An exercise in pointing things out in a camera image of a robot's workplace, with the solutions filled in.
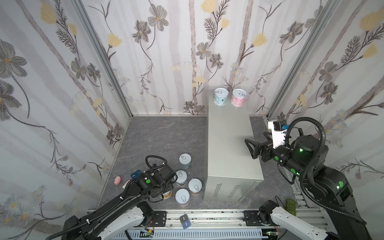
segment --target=gray marble floor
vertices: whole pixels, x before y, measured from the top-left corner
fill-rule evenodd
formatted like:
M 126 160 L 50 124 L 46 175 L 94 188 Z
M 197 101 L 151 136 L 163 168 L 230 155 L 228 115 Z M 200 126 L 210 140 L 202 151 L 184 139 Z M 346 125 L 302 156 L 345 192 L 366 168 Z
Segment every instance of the gray marble floor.
M 261 117 L 250 117 L 255 140 L 266 141 L 267 131 Z M 168 164 L 176 171 L 179 167 L 179 156 L 189 153 L 192 166 L 187 169 L 188 179 L 198 178 L 204 183 L 207 179 L 205 159 L 206 117 L 133 117 L 116 162 L 106 183 L 100 204 L 103 205 L 123 191 L 122 185 L 130 179 L 131 173 L 140 169 L 146 170 L 145 157 L 158 155 L 166 158 Z M 275 161 L 261 162 L 264 181 L 240 203 L 203 200 L 204 189 L 199 195 L 191 196 L 186 207 L 180 207 L 175 200 L 175 193 L 180 187 L 175 186 L 169 199 L 158 203 L 150 203 L 153 209 L 250 209 L 259 208 L 267 200 L 274 200 L 275 195 L 284 203 L 293 198 L 289 183 L 276 170 Z M 120 176 L 122 182 L 116 186 L 114 178 Z

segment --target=green block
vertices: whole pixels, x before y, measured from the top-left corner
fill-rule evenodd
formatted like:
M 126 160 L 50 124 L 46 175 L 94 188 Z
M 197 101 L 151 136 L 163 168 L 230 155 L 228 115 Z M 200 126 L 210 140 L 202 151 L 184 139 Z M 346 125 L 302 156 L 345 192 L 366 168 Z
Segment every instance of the green block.
M 293 199 L 287 199 L 285 209 L 290 214 L 296 216 L 296 201 Z

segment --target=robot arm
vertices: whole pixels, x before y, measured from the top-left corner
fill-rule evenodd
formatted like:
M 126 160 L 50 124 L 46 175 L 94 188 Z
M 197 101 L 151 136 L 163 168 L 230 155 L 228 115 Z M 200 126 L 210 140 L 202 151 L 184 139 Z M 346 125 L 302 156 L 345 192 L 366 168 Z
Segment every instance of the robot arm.
M 299 129 L 300 136 L 289 144 L 290 132 L 293 126 L 300 121 L 315 124 L 319 130 L 320 139 L 312 135 L 305 136 Z M 272 120 L 268 122 L 268 128 L 272 130 L 272 140 L 264 143 L 245 140 L 252 158 L 256 159 L 260 156 L 260 160 L 263 162 L 275 160 L 281 174 L 279 166 L 285 167 L 293 173 L 292 181 L 282 174 L 290 184 L 293 184 L 295 178 L 298 177 L 301 191 L 311 201 L 327 211 L 342 240 L 370 240 L 371 237 L 365 227 L 366 222 L 361 219 L 356 208 L 353 191 L 347 178 L 340 171 L 324 165 L 328 147 L 325 145 L 323 126 L 315 119 L 302 117 L 294 120 L 291 125 L 287 125 L 286 120 Z M 281 220 L 285 212 L 276 209 L 275 212 L 270 211 L 268 214 L 271 215 L 268 219 L 296 233 L 295 227 L 291 226 L 292 222 L 275 222 L 275 220 Z
M 263 225 L 274 223 L 303 240 L 340 240 L 335 234 L 317 228 L 293 216 L 272 200 L 259 208 L 258 219 Z
M 164 163 L 150 166 L 147 161 L 149 157 L 161 159 Z M 130 180 L 122 194 L 80 219 L 76 216 L 70 217 L 65 221 L 63 231 L 46 240 L 59 236 L 62 236 L 62 240 L 107 240 L 124 230 L 123 228 L 148 225 L 153 219 L 154 211 L 145 200 L 158 196 L 164 198 L 163 193 L 173 189 L 177 174 L 162 157 L 149 155 L 146 163 L 150 169 Z

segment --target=blue block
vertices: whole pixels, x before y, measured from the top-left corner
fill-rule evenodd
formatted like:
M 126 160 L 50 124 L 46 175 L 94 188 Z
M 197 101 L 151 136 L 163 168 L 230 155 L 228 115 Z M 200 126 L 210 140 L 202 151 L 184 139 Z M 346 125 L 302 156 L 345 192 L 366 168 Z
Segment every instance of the blue block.
M 191 222 L 189 220 L 187 220 L 187 221 L 183 222 L 182 225 L 183 225 L 184 229 L 187 229 L 191 226 Z
M 140 175 L 141 175 L 141 171 L 140 171 L 140 169 L 139 169 L 139 170 L 137 170 L 136 172 L 134 172 L 134 173 L 131 174 L 131 178 L 132 178 L 132 180 L 133 180 L 133 179 L 138 178 Z

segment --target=pink label can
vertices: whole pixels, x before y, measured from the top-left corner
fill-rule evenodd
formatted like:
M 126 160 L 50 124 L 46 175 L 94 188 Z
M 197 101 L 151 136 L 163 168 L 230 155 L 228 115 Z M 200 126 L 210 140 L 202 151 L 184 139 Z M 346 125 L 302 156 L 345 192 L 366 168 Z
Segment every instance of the pink label can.
M 235 89 L 232 92 L 231 103 L 235 107 L 241 107 L 245 103 L 245 97 L 247 96 L 247 92 L 243 89 Z

